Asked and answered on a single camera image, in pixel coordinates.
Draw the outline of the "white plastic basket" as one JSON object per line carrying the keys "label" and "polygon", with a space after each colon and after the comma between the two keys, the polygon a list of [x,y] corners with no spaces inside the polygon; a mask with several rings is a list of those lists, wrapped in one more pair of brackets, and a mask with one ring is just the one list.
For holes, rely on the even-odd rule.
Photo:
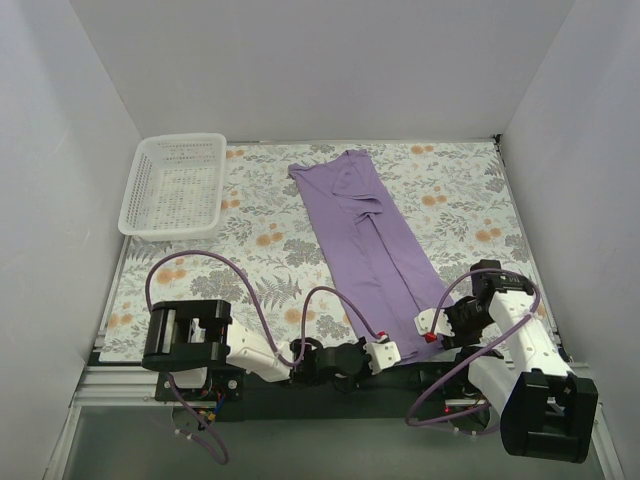
{"label": "white plastic basket", "polygon": [[221,216],[226,147],[219,133],[142,140],[124,192],[120,233],[147,241],[213,237]]}

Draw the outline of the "purple t shirt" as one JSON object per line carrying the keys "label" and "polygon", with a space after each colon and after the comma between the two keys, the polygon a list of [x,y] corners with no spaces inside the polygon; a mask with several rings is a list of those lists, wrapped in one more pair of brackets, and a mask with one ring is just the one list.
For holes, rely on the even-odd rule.
{"label": "purple t shirt", "polygon": [[311,226],[335,288],[351,300],[351,319],[364,315],[399,348],[403,363],[439,352],[418,333],[422,311],[444,299],[446,285],[384,187],[364,150],[347,150],[325,164],[293,164]]}

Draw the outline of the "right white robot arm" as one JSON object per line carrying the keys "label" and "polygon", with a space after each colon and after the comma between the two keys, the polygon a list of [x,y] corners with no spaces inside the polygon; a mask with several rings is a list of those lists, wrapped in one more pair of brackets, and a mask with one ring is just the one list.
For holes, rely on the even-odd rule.
{"label": "right white robot arm", "polygon": [[500,415],[500,436],[513,456],[586,460],[598,391],[577,376],[536,317],[538,298],[524,276],[497,260],[471,269],[472,293],[445,308],[436,332],[444,349],[470,362],[452,373],[464,397],[481,392]]}

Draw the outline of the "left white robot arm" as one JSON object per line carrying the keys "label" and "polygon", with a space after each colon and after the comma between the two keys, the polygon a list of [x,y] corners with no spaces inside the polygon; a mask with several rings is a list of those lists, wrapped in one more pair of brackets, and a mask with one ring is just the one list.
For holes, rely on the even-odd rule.
{"label": "left white robot arm", "polygon": [[226,301],[166,301],[151,308],[142,367],[172,375],[188,398],[200,400],[212,390],[211,372],[227,366],[268,383],[320,385],[369,376],[371,360],[364,339],[325,347],[305,338],[272,350],[265,338],[232,318]]}

